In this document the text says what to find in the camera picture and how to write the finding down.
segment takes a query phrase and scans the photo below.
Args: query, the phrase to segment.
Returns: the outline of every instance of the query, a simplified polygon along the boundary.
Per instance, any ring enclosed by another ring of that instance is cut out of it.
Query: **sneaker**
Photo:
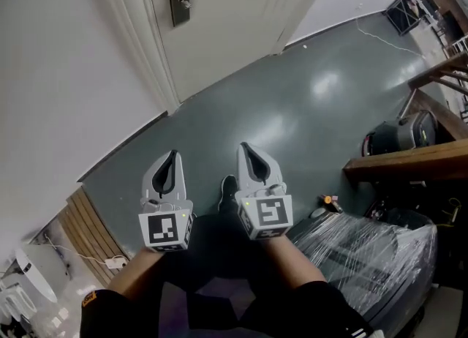
[[[225,176],[221,182],[221,200],[218,203],[218,212],[227,213],[237,209],[234,194],[237,192],[235,176]]]

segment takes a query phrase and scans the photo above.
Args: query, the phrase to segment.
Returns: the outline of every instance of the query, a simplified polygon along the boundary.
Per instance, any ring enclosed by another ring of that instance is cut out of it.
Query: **white door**
[[[281,51],[314,0],[189,0],[190,19],[179,26],[173,25],[169,0],[152,1],[182,102]]]

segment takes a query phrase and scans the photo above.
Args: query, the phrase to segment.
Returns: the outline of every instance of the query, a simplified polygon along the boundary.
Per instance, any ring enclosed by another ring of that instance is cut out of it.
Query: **gray floor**
[[[418,50],[381,15],[360,26]],[[85,179],[97,211],[129,255],[143,246],[137,218],[141,179],[171,149],[181,152],[187,193],[198,215],[216,212],[219,182],[236,174],[242,141],[279,162],[296,222],[314,209],[322,193],[339,195],[350,213],[363,213],[372,188],[352,188],[341,168],[359,155],[370,129],[396,116],[408,95],[404,82],[423,71],[425,61],[360,33],[355,23],[305,44],[259,60],[189,99]],[[444,102],[438,86],[426,91]]]

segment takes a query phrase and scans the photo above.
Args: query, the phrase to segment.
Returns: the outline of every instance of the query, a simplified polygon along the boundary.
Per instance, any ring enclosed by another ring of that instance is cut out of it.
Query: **plastic wrap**
[[[315,264],[348,304],[364,315],[385,294],[424,272],[434,273],[437,229],[401,228],[348,214],[310,220],[293,243]]]

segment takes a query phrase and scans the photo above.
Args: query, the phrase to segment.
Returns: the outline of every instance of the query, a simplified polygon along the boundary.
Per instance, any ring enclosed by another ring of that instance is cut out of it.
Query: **forearm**
[[[267,239],[263,246],[291,288],[313,281],[326,282],[322,272],[286,236]]]
[[[151,281],[151,268],[161,260],[164,254],[143,248],[110,281],[108,290],[115,291],[130,300],[138,298]]]

